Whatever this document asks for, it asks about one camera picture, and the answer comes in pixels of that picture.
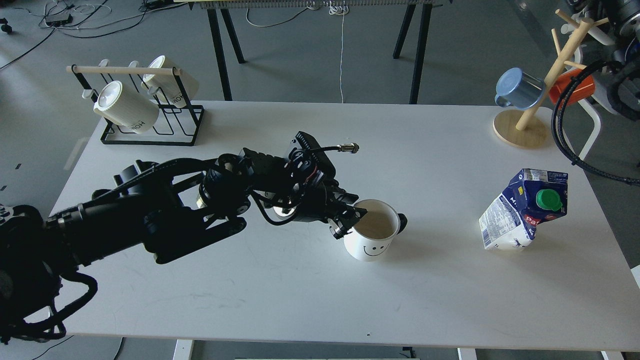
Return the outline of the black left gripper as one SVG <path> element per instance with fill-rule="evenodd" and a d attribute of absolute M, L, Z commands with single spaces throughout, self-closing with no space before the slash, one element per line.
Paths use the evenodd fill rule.
<path fill-rule="evenodd" d="M 357 153 L 351 142 L 321 146 L 307 132 L 298 131 L 283 157 L 250 155 L 250 196 L 270 224 L 320 221 L 330 225 L 334 239 L 342 239 L 368 213 L 354 206 L 359 196 L 341 189 L 327 152 Z"/>

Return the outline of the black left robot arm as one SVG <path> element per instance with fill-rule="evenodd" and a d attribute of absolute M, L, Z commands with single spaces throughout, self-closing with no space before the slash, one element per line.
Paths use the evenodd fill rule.
<path fill-rule="evenodd" d="M 30 205 L 2 205 L 1 342 L 64 338 L 64 320 L 98 292 L 80 266 L 138 244 L 168 264 L 243 231 L 252 203 L 274 226 L 320 221 L 342 239 L 367 211 L 340 188 L 327 152 L 358 150 L 320 146 L 299 131 L 282 157 L 243 148 L 207 160 L 136 161 L 114 176 L 114 189 L 46 219 Z"/>

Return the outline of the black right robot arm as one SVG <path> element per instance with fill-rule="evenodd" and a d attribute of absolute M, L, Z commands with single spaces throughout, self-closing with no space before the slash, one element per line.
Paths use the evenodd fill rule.
<path fill-rule="evenodd" d="M 638 178 L 622 177 L 598 169 L 585 161 L 585 157 L 599 136 L 601 121 L 594 121 L 590 138 L 581 154 L 576 154 L 566 139 L 564 114 L 570 99 L 578 95 L 581 85 L 586 85 L 588 76 L 594 78 L 596 93 L 594 100 L 611 114 L 630 121 L 639 121 L 639 2 L 637 0 L 567 0 L 566 6 L 572 13 L 558 10 L 572 30 L 578 27 L 578 20 L 595 18 L 590 28 L 590 36 L 607 49 L 601 58 L 587 64 L 584 69 L 573 64 L 576 73 L 568 76 L 567 84 L 560 85 L 558 95 L 551 102 L 554 107 L 551 116 L 551 136 L 558 150 L 586 173 L 639 186 Z"/>

